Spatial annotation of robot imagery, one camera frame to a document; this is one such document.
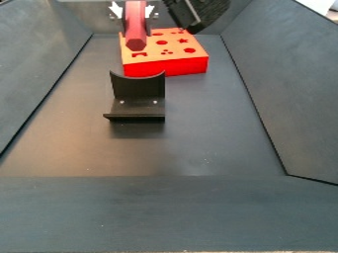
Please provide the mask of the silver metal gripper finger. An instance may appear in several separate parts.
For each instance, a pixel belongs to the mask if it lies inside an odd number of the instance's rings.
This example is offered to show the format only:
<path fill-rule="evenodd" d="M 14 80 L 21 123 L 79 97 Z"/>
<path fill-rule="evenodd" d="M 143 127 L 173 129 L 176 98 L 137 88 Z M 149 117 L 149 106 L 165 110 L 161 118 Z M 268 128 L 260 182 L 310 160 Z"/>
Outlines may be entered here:
<path fill-rule="evenodd" d="M 125 3 L 123 1 L 112 1 L 108 9 L 111 11 L 109 16 L 113 19 L 121 19 L 123 18 L 123 13 L 124 13 L 124 7 L 125 7 Z"/>

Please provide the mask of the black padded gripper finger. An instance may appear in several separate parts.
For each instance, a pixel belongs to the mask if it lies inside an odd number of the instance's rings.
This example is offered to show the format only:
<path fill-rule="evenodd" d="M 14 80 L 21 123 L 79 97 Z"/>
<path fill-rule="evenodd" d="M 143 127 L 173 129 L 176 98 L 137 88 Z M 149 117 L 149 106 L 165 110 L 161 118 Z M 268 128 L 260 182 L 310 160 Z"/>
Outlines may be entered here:
<path fill-rule="evenodd" d="M 159 9 L 156 5 L 148 5 L 145 7 L 145 18 L 147 19 L 156 19 L 159 17 Z"/>

